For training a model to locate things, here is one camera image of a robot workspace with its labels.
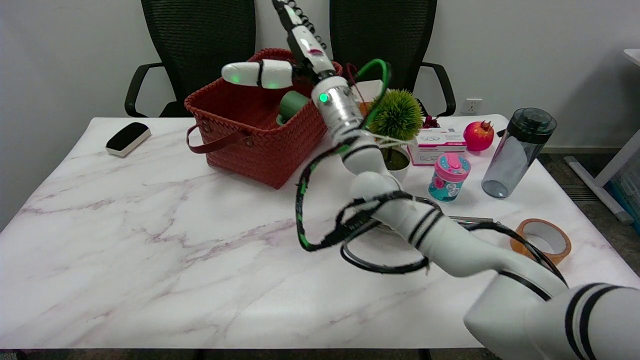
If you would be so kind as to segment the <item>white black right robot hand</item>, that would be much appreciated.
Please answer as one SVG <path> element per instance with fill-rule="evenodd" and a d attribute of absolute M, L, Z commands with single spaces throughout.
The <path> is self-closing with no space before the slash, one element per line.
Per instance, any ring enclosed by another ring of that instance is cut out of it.
<path fill-rule="evenodd" d="M 294 0 L 274 0 L 273 7 L 286 30 L 286 41 L 295 63 L 262 59 L 254 62 L 229 63 L 221 69 L 226 82 L 263 89 L 286 89 L 302 76 L 313 84 L 338 73 L 325 52 L 326 45 L 315 34 L 313 24 Z"/>

